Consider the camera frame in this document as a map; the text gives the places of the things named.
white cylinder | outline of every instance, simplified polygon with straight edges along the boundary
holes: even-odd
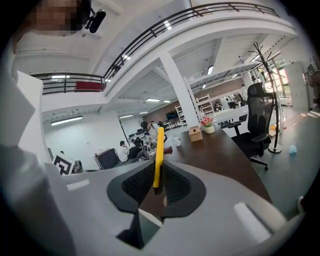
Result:
[[[181,146],[181,142],[180,142],[180,138],[179,137],[173,138],[173,142],[177,147]]]

black mesh panel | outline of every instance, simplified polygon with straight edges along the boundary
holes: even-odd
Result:
[[[183,199],[190,193],[191,184],[185,177],[177,173],[168,165],[163,166],[163,171],[168,205]]]
[[[123,191],[140,205],[154,182],[154,173],[154,165],[151,164],[142,171],[127,178],[122,183]]]

white desk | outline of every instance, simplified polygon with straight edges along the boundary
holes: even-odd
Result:
[[[248,105],[238,107],[236,109],[225,109],[220,112],[215,112],[211,117],[215,123],[222,123],[231,119],[237,119],[248,114]]]

logo sign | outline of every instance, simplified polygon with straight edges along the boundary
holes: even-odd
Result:
[[[75,161],[59,152],[52,160],[52,163],[58,168],[60,174],[64,176],[71,174]]]

wooden tissue box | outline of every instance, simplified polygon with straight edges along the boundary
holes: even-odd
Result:
[[[189,136],[191,142],[196,142],[202,140],[202,133],[198,126],[190,127]]]

